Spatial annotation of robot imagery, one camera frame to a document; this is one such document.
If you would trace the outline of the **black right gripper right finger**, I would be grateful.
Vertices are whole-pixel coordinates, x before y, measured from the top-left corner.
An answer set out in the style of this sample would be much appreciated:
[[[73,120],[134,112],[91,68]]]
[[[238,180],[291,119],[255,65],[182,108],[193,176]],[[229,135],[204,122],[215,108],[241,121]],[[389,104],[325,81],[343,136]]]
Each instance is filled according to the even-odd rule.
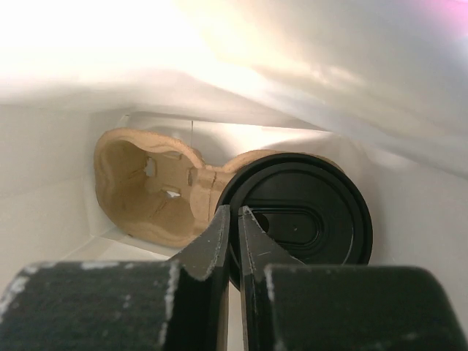
[[[435,277],[411,266],[304,265],[238,212],[246,350],[461,350]]]

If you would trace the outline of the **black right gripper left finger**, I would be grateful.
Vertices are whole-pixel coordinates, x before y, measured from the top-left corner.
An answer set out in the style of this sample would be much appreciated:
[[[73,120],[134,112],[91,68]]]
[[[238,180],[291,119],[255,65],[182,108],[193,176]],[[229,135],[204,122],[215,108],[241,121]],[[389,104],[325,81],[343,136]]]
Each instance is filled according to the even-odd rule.
[[[225,350],[230,209],[165,261],[42,262],[1,297],[3,350]]]

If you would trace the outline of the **black plastic cup lid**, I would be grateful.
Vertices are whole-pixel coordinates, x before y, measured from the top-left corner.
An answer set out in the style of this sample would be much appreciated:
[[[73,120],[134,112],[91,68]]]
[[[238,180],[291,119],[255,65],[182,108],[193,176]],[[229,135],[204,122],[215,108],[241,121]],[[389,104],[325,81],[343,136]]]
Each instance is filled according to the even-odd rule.
[[[279,153],[243,166],[217,202],[249,207],[269,238],[305,264],[366,265],[373,246],[367,203],[355,183],[318,156]]]

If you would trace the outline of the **brown pulp cup carrier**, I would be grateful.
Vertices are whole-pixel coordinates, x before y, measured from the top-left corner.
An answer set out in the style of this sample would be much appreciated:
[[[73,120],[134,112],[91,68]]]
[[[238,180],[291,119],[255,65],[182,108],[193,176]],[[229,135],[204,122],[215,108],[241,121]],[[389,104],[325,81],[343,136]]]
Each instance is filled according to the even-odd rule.
[[[174,137],[118,128],[105,132],[94,149],[99,206],[127,235],[182,248],[210,224],[229,181],[271,149],[248,151],[222,166]]]

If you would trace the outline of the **white and blue paper bag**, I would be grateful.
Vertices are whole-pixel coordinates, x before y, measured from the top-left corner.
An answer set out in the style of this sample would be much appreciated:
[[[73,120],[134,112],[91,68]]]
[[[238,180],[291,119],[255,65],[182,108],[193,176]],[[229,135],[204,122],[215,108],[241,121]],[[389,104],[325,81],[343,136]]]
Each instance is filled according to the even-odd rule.
[[[3,1],[1,284],[44,260],[151,260],[97,205],[110,129],[211,164],[317,152],[368,203],[374,264],[467,288],[465,1]]]

